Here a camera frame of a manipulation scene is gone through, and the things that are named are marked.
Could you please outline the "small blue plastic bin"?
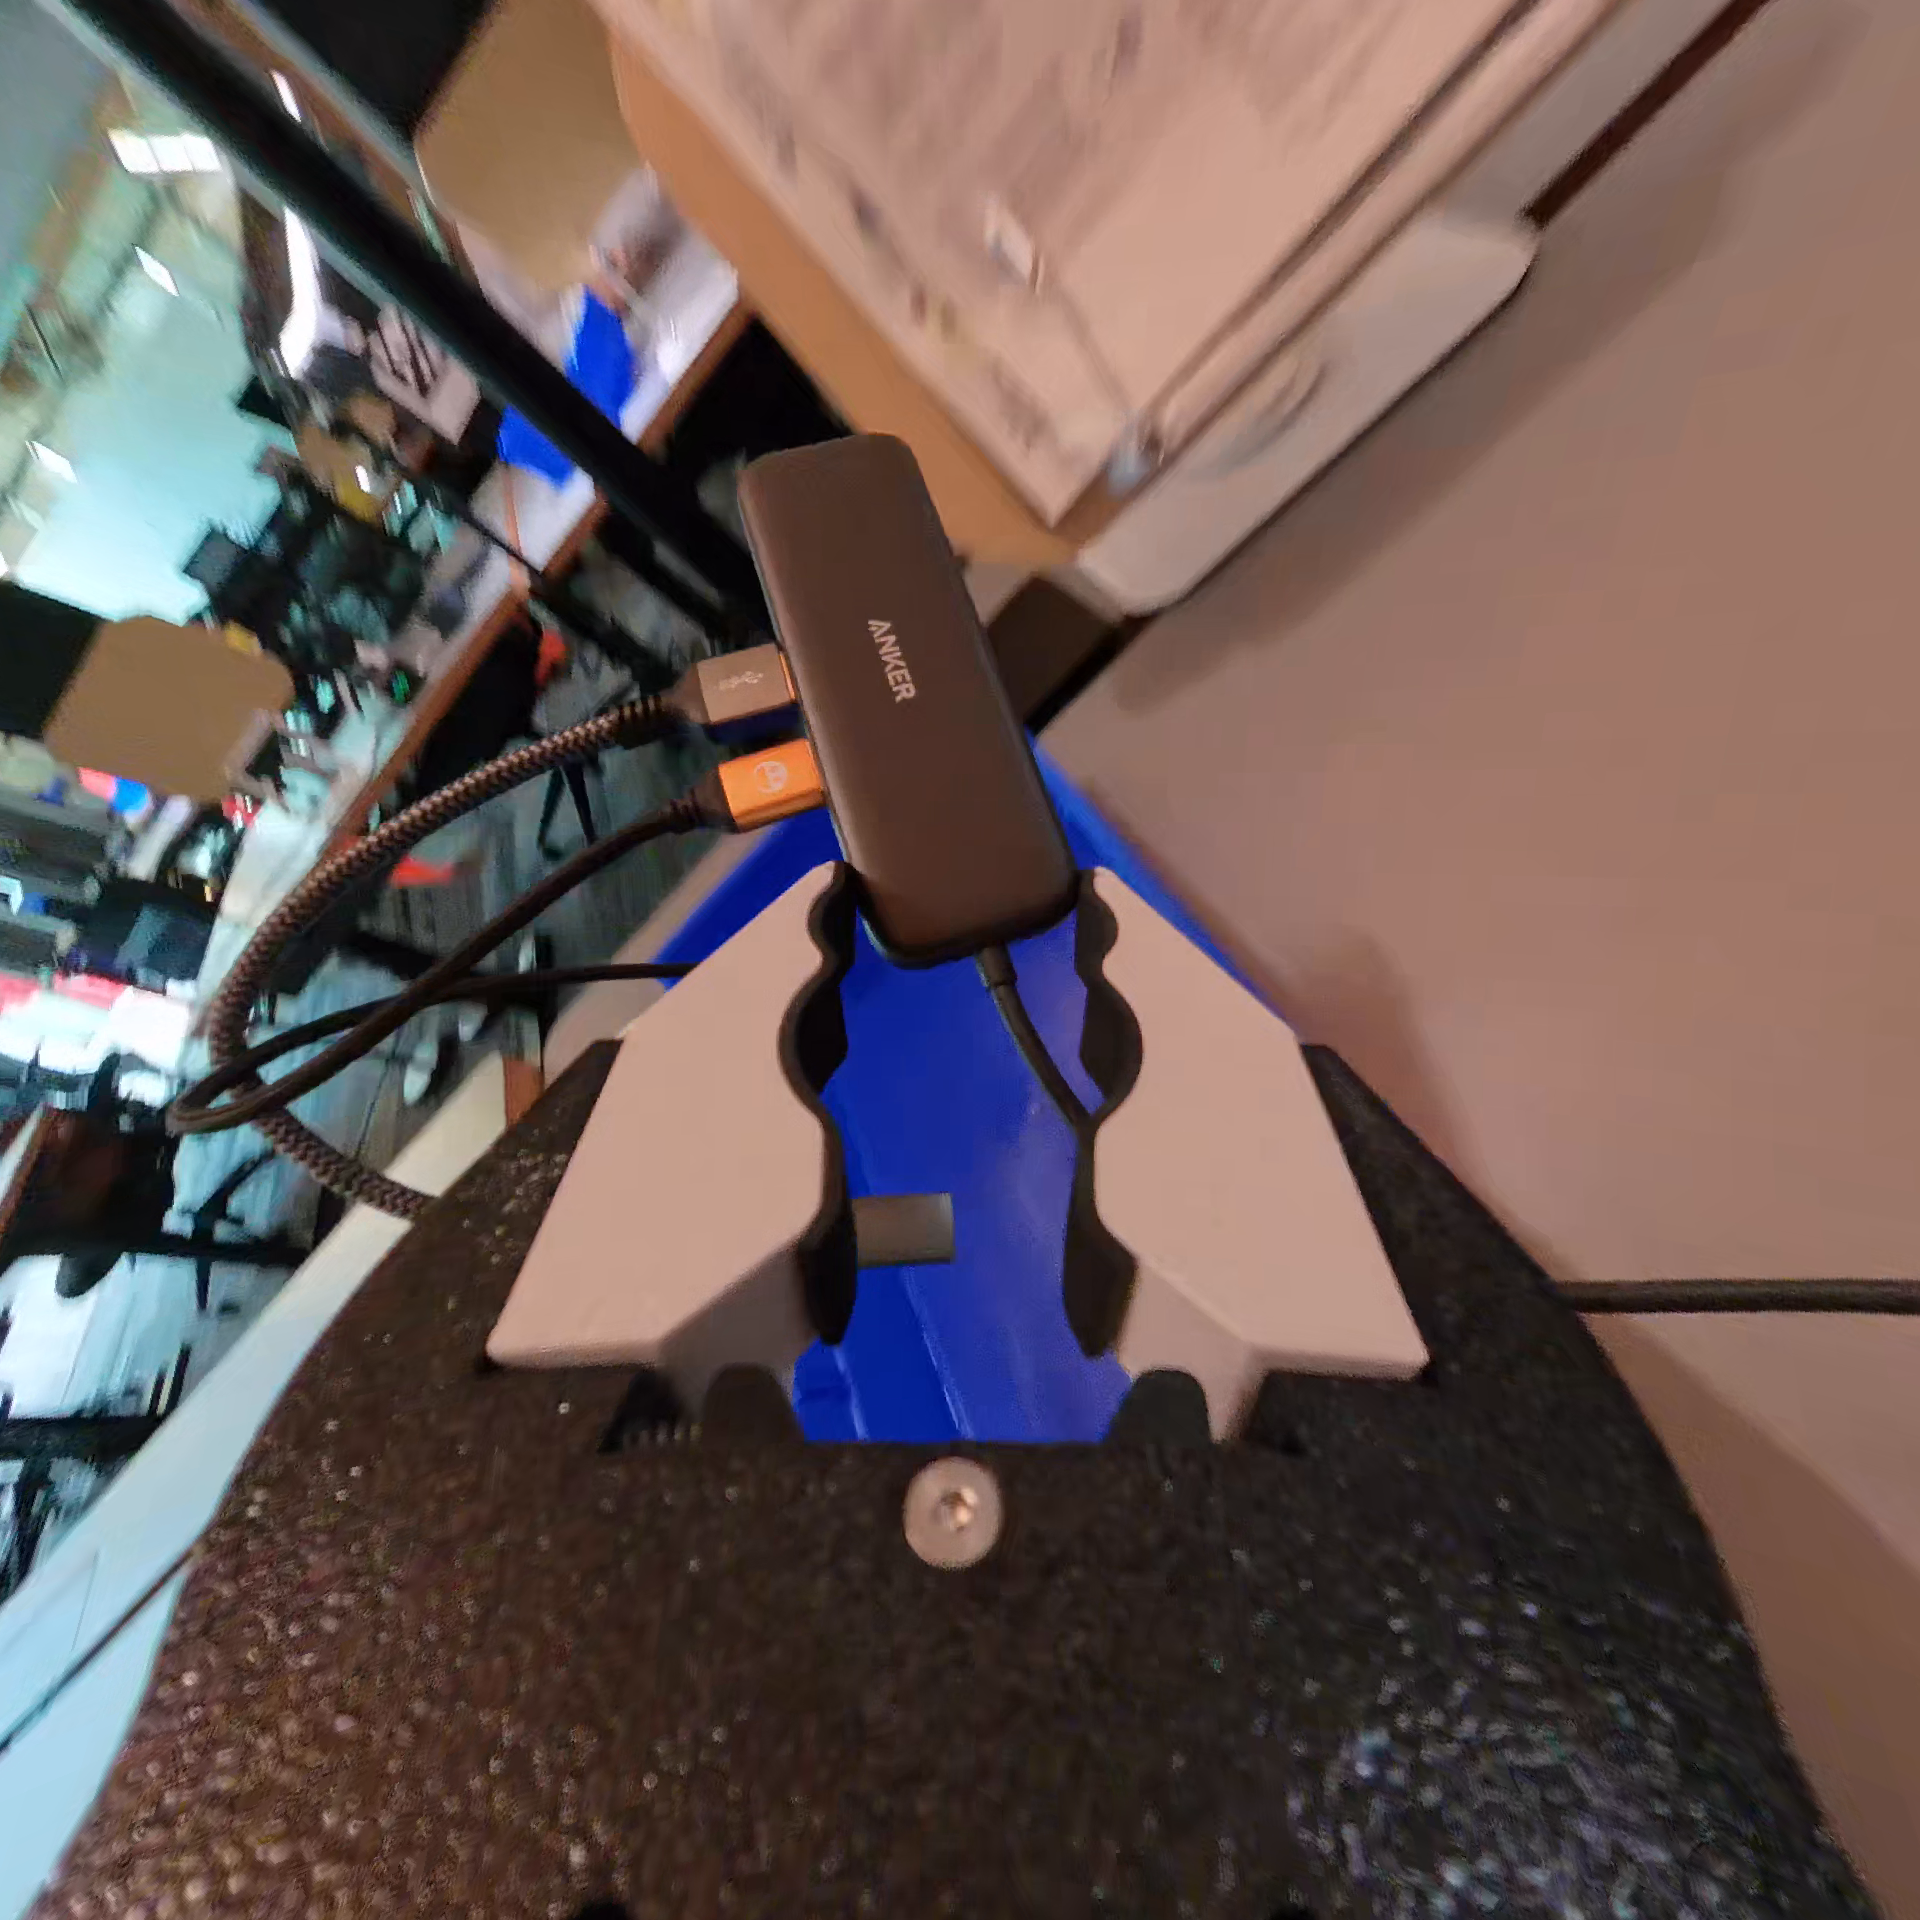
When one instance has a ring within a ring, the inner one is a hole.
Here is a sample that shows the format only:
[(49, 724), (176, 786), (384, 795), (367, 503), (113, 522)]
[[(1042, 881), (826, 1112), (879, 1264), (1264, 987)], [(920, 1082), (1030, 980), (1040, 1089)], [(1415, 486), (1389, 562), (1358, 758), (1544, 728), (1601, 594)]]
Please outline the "small blue plastic bin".
[[(639, 388), (635, 353), (623, 318), (598, 292), (582, 289), (571, 304), (566, 355), (567, 385), (621, 425)], [(496, 431), (496, 457), (562, 490), (577, 462), (523, 415), (509, 409)]]

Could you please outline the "wooden document stand with papers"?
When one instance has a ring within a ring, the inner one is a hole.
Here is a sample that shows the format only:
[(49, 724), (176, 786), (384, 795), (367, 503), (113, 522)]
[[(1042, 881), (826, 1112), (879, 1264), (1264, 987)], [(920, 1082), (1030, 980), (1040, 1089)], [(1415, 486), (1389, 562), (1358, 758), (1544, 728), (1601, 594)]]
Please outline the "wooden document stand with papers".
[(415, 136), (538, 282), (650, 171), (977, 567), (1184, 596), (1522, 274), (1442, 183), (1608, 4), (493, 4)]

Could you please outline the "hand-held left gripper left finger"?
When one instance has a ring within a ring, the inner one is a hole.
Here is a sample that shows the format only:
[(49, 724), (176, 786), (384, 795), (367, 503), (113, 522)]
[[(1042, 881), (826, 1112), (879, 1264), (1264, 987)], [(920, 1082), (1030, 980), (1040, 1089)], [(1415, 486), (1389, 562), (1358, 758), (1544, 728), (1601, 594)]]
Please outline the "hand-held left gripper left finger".
[(849, 1158), (851, 872), (826, 863), (625, 1032), (489, 1338), (504, 1370), (792, 1375), (858, 1304)]

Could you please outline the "black metal pole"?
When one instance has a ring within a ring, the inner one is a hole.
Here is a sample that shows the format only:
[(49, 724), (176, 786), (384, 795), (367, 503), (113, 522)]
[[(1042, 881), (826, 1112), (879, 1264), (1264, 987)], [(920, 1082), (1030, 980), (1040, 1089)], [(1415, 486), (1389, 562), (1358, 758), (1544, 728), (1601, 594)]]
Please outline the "black metal pole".
[(728, 617), (755, 631), (771, 626), (745, 544), (698, 492), (630, 442), (418, 230), (358, 183), (175, 7), (63, 3), (58, 12), (205, 123), (257, 187), (314, 226), (350, 278), (422, 322), (496, 400), (546, 434), (614, 515), (685, 562)]

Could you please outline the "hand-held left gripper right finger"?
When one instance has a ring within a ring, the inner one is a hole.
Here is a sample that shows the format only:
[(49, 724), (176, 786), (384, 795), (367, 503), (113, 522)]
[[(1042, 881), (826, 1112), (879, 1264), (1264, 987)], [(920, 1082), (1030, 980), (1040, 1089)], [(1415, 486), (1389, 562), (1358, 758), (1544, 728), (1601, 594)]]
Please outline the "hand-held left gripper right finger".
[(1418, 1378), (1429, 1347), (1291, 1028), (1109, 870), (1081, 875), (1073, 962), (1096, 1089), (1065, 1219), (1081, 1352), (1214, 1443), (1272, 1376)]

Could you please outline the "thin black cable orange plug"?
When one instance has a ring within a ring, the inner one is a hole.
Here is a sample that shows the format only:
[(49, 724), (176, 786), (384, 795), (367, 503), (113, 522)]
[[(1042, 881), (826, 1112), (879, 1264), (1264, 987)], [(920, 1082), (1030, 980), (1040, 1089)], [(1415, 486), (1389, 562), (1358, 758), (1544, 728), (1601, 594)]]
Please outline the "thin black cable orange plug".
[(694, 832), (755, 832), (826, 807), (819, 762), (801, 739), (725, 759), (694, 790), (571, 856), (409, 991), (367, 1002), (350, 1015), (302, 1024), (277, 1040), (250, 1043), (257, 986), (277, 971), (288, 942), (318, 927), (362, 881), (401, 865), (426, 836), (466, 815), (470, 806), (482, 806), (510, 786), (501, 766), (470, 775), (352, 842), (281, 902), (230, 971), (226, 987), (239, 996), (239, 1019), (208, 1015), (211, 1070), (165, 1113), (175, 1136), (216, 1136), (250, 1126), (261, 1129), (271, 1116), (358, 1066), (423, 1012), (533, 983), (528, 975), (482, 971), (482, 962), (512, 935), (541, 923), (549, 908), (640, 849)]

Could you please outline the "slim dark grey usb hub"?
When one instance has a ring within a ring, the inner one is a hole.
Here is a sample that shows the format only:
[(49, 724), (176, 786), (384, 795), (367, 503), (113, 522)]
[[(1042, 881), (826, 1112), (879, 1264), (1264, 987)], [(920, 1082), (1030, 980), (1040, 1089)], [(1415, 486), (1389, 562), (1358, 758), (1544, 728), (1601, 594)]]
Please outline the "slim dark grey usb hub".
[(737, 498), (875, 946), (926, 970), (1061, 923), (1071, 843), (912, 448), (771, 454)]

